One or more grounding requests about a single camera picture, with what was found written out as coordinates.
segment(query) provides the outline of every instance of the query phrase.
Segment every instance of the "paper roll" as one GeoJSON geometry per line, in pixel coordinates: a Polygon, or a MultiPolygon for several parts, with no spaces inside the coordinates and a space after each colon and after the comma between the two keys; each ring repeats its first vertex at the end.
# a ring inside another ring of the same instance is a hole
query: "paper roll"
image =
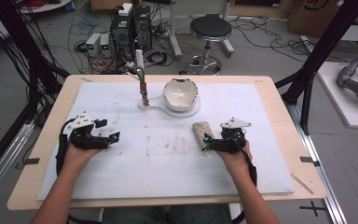
{"type": "Polygon", "coordinates": [[[196,135],[197,142],[199,142],[199,146],[200,146],[201,150],[206,148],[206,144],[203,142],[205,133],[207,133],[212,138],[214,138],[211,127],[209,126],[209,123],[207,121],[194,123],[193,124],[193,132],[196,135]]]}

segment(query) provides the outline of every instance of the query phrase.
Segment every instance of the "wooden table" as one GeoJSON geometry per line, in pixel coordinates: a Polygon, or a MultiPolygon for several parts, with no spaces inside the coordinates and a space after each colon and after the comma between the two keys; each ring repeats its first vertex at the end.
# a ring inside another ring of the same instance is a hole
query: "wooden table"
{"type": "MultiPolygon", "coordinates": [[[[146,82],[168,82],[177,76],[147,76],[146,82]]],[[[290,195],[266,195],[265,200],[297,200],[322,199],[326,196],[324,184],[312,162],[302,162],[300,157],[308,157],[294,123],[290,118],[281,96],[269,77],[249,76],[191,76],[199,83],[250,83],[255,84],[275,138],[282,151],[283,158],[292,177],[296,192],[290,195]]],[[[26,165],[19,181],[14,188],[7,207],[10,210],[27,210],[39,208],[42,201],[37,195],[42,186],[48,160],[55,147],[60,129],[66,122],[77,92],[83,82],[137,82],[129,76],[69,76],[60,95],[51,110],[48,120],[34,146],[30,158],[40,158],[38,164],[26,165]]],[[[238,195],[233,196],[202,196],[202,197],[171,197],[147,199],[105,199],[105,200],[73,200],[72,207],[109,207],[157,204],[185,203],[237,203],[238,195]]]]}

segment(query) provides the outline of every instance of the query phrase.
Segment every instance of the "forearm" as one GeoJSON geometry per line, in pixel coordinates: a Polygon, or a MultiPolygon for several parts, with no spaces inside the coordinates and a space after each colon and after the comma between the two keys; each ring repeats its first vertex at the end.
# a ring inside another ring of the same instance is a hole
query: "forearm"
{"type": "Polygon", "coordinates": [[[279,220],[255,187],[247,170],[240,169],[231,172],[231,176],[240,194],[247,223],[279,223],[279,220]]]}
{"type": "Polygon", "coordinates": [[[78,173],[62,169],[31,223],[66,223],[78,173]]]}

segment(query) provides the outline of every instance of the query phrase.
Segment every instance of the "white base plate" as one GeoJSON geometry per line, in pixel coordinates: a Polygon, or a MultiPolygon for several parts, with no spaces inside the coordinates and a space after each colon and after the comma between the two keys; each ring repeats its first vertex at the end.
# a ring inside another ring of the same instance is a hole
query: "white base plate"
{"type": "Polygon", "coordinates": [[[201,107],[201,99],[200,97],[197,97],[196,99],[196,103],[194,104],[194,106],[187,110],[187,111],[174,111],[172,109],[170,109],[166,104],[165,104],[165,100],[164,100],[164,96],[160,95],[158,98],[152,98],[152,99],[148,99],[149,100],[149,105],[148,107],[146,107],[143,103],[142,100],[140,100],[138,102],[138,106],[139,108],[143,109],[143,110],[149,110],[149,109],[159,109],[161,111],[163,111],[164,113],[166,113],[168,116],[171,116],[173,118],[176,119],[187,119],[192,117],[193,115],[197,114],[197,112],[199,112],[200,107],[201,107]]]}

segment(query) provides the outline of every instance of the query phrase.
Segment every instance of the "white paper sheet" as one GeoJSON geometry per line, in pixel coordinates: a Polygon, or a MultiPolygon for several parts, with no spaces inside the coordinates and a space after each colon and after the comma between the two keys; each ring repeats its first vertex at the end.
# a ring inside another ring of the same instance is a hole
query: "white paper sheet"
{"type": "MultiPolygon", "coordinates": [[[[165,83],[148,83],[149,97],[165,83]]],[[[294,186],[253,84],[197,83],[200,111],[174,119],[159,110],[138,108],[137,83],[84,83],[68,119],[87,111],[108,124],[93,130],[107,136],[121,132],[118,143],[91,159],[76,183],[74,199],[149,198],[237,194],[224,163],[214,152],[205,157],[192,132],[194,122],[208,121],[215,137],[220,123],[232,117],[252,122],[246,128],[261,193],[293,193],[294,186]]],[[[55,175],[51,155],[38,199],[46,198],[55,175]]]]}

